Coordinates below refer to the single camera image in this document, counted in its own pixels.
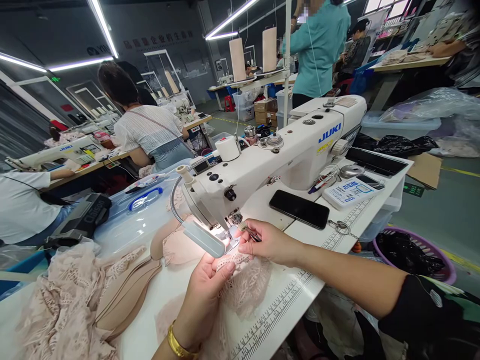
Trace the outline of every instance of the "ceiling light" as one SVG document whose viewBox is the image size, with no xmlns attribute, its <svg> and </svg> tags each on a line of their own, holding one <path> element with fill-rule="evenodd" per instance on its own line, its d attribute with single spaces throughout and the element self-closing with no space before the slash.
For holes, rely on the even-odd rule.
<svg viewBox="0 0 480 360">
<path fill-rule="evenodd" d="M 42 72 L 42 73 L 47 72 L 47 70 L 45 70 L 44 68 L 42 68 L 38 65 L 32 64 L 32 63 L 27 62 L 27 61 L 20 60 L 19 58 L 7 55 L 7 54 L 2 53 L 2 52 L 0 52 L 0 59 L 8 61 L 10 63 L 21 65 L 21 66 L 26 67 L 26 68 L 37 70 L 37 71 Z"/>
<path fill-rule="evenodd" d="M 57 71 L 61 71 L 61 70 L 74 69 L 74 68 L 80 68 L 80 67 L 87 66 L 87 65 L 98 64 L 98 63 L 101 63 L 101 62 L 104 62 L 104 61 L 107 61 L 107 60 L 113 60 L 113 59 L 114 59 L 113 57 L 108 56 L 108 57 L 103 57 L 103 58 L 99 58 L 99 59 L 95 59 L 95 60 L 86 60 L 86 61 L 74 62 L 74 63 L 71 63 L 71 64 L 65 64 L 65 65 L 50 67 L 49 70 L 51 72 L 57 72 Z"/>
<path fill-rule="evenodd" d="M 255 4 L 258 0 L 249 0 L 248 2 L 245 3 L 241 8 L 239 8 L 237 11 L 235 11 L 233 14 L 231 14 L 229 17 L 226 18 L 224 22 L 222 22 L 220 25 L 218 25 L 215 29 L 213 29 L 207 36 L 205 36 L 206 40 L 210 40 L 211 37 L 213 37 L 215 34 L 217 34 L 220 30 L 222 30 L 225 26 L 230 24 L 233 20 L 238 18 L 242 13 L 247 11 L 249 7 L 251 7 L 253 4 Z"/>
<path fill-rule="evenodd" d="M 90 8 L 95 14 L 96 20 L 100 25 L 101 31 L 103 32 L 106 41 L 108 42 L 108 47 L 110 48 L 112 55 L 116 59 L 118 59 L 119 54 L 117 50 L 115 50 L 114 42 L 112 40 L 112 37 L 110 36 L 109 27 L 107 26 L 107 22 L 105 21 L 104 13 L 102 12 L 102 8 L 100 7 L 99 0 L 88 0 L 88 4 L 90 5 Z"/>
<path fill-rule="evenodd" d="M 207 40 L 216 40 L 216 39 L 223 39 L 223 38 L 231 38 L 231 37 L 237 36 L 238 34 L 239 34 L 239 32 L 235 31 L 235 32 L 229 32 L 229 33 L 221 34 L 221 35 L 211 36 L 211 37 L 208 37 L 206 39 Z"/>
</svg>

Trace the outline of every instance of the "black plastic bag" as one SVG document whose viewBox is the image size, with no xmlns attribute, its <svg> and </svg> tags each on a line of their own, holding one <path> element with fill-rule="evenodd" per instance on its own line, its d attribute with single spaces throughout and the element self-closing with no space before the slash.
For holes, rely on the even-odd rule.
<svg viewBox="0 0 480 360">
<path fill-rule="evenodd" d="M 436 148 L 438 148 L 437 143 L 429 136 L 409 140 L 403 136 L 387 135 L 382 137 L 373 151 L 406 159 Z"/>
<path fill-rule="evenodd" d="M 445 267 L 442 259 L 426 255 L 406 233 L 380 233 L 376 244 L 393 265 L 407 273 L 431 276 Z"/>
<path fill-rule="evenodd" d="M 358 134 L 353 146 L 404 159 L 409 156 L 429 152 L 439 147 L 430 136 L 422 136 L 415 140 L 409 140 L 403 136 L 387 135 L 376 142 L 375 139 L 362 133 Z"/>
</svg>

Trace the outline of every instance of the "woman's right hand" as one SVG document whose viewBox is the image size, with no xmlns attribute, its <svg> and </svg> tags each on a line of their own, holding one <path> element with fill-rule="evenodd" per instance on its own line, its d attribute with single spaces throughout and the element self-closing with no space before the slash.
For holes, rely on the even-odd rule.
<svg viewBox="0 0 480 360">
<path fill-rule="evenodd" d="M 261 256 L 274 263 L 289 268 L 298 267 L 302 257 L 304 244 L 288 236 L 269 222 L 245 220 L 248 228 L 258 234 L 261 242 L 255 242 L 247 231 L 237 230 L 235 237 L 241 235 L 238 252 Z"/>
</svg>

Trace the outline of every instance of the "white t-shirt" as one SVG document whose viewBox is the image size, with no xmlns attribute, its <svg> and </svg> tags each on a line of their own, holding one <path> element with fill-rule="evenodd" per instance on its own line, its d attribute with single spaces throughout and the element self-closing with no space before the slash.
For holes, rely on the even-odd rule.
<svg viewBox="0 0 480 360">
<path fill-rule="evenodd" d="M 182 135 L 181 131 L 184 125 L 178 117 L 167 109 L 142 105 L 133 108 L 131 111 L 127 111 L 114 125 L 115 137 L 121 143 L 121 148 L 125 152 L 141 147 L 148 155 L 156 148 L 178 139 Z M 133 112 L 142 114 L 155 123 Z M 156 123 L 162 124 L 175 136 Z"/>
<path fill-rule="evenodd" d="M 36 189 L 50 185 L 49 172 L 0 174 L 0 239 L 15 244 L 41 233 L 54 222 L 62 208 L 47 204 Z"/>
</svg>

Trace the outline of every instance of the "black smartphone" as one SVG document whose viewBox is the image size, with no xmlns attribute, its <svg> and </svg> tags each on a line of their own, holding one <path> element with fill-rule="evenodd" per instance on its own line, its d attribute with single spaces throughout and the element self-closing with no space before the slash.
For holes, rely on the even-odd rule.
<svg viewBox="0 0 480 360">
<path fill-rule="evenodd" d="M 269 203 L 272 209 L 286 214 L 315 229 L 327 226 L 330 209 L 283 190 L 277 190 Z"/>
<path fill-rule="evenodd" d="M 407 166 L 405 162 L 381 156 L 358 147 L 351 147 L 346 154 L 346 158 L 356 162 L 365 169 L 385 176 L 396 175 Z"/>
</svg>

